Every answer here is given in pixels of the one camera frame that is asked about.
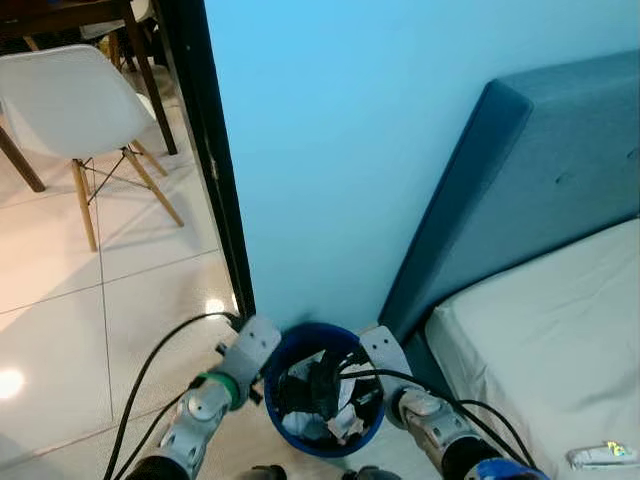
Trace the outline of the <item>white crumpled paper rubbish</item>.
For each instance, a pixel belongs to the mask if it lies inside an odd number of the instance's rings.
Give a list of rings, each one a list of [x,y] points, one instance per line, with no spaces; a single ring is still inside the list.
[[[285,413],[282,417],[282,426],[289,435],[306,442],[326,442],[333,439],[326,420],[320,413],[298,411]]]

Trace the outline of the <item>blue round trash bin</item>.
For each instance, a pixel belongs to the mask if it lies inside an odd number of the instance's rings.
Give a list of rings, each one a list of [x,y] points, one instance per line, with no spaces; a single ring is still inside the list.
[[[349,330],[324,323],[293,326],[284,333],[282,343],[276,347],[268,366],[262,372],[266,396],[265,410],[271,424],[285,443],[292,445],[297,451],[319,458],[346,457],[361,451],[383,425],[383,415],[387,412],[387,406],[381,396],[378,379],[352,379],[355,381],[355,393],[351,398],[351,404],[355,404],[358,416],[365,421],[366,426],[364,436],[358,440],[353,440],[347,445],[338,445],[334,438],[326,442],[306,442],[289,435],[282,426],[285,413],[316,413],[315,408],[311,406],[310,390],[305,380],[305,358],[323,349],[335,353],[361,353],[361,360],[358,360],[355,366],[347,367],[344,372],[357,372],[369,361],[360,339]]]

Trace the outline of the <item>robot left leg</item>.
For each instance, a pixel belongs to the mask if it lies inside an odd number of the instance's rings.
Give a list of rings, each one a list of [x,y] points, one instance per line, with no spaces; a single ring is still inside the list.
[[[288,475],[280,465],[257,465],[243,472],[239,480],[288,480]]]

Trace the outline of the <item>robot leg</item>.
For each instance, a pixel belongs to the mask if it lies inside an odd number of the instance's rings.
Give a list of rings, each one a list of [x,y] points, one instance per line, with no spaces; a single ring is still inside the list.
[[[239,480],[288,480],[288,475],[280,465],[257,465],[243,472]]]
[[[385,468],[364,466],[358,470],[346,472],[340,480],[402,480],[402,477]]]

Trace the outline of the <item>robot right leg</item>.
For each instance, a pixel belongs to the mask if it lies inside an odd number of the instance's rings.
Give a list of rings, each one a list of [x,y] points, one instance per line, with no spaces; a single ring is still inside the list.
[[[340,480],[402,480],[402,477],[385,468],[364,466],[358,470],[346,472]]]

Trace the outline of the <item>mattress with white sheet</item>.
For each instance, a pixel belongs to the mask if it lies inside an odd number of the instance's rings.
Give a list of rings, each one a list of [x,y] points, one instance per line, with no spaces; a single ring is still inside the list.
[[[640,224],[489,276],[439,303],[426,343],[458,398],[550,480],[640,480],[640,467],[573,470],[567,451],[640,449]]]

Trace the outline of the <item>white chair with wooden legs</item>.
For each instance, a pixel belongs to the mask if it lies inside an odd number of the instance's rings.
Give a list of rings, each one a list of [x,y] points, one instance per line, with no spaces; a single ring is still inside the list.
[[[131,0],[131,8],[134,15],[134,20],[138,24],[145,22],[145,20],[154,17],[154,8],[152,8],[151,0]],[[124,20],[109,20],[109,22],[99,22],[88,24],[88,26],[82,26],[79,28],[79,33],[83,40],[91,40],[91,38],[100,38],[109,33],[116,31],[116,29],[122,29],[125,27]]]
[[[140,137],[165,125],[160,108],[148,105],[96,47],[77,44],[0,58],[0,110],[15,145],[36,154],[70,160],[76,200],[90,250],[99,238],[90,211],[99,189],[88,186],[93,155],[115,152],[137,174],[134,186],[155,196],[178,227],[184,221],[172,202],[143,168],[154,155]]]

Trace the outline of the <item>black door frame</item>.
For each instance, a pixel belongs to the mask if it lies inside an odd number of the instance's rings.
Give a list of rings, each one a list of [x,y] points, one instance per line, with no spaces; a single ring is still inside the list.
[[[230,157],[205,0],[154,0],[166,58],[182,102],[189,141],[218,225],[230,288],[244,317],[256,314],[241,205]]]

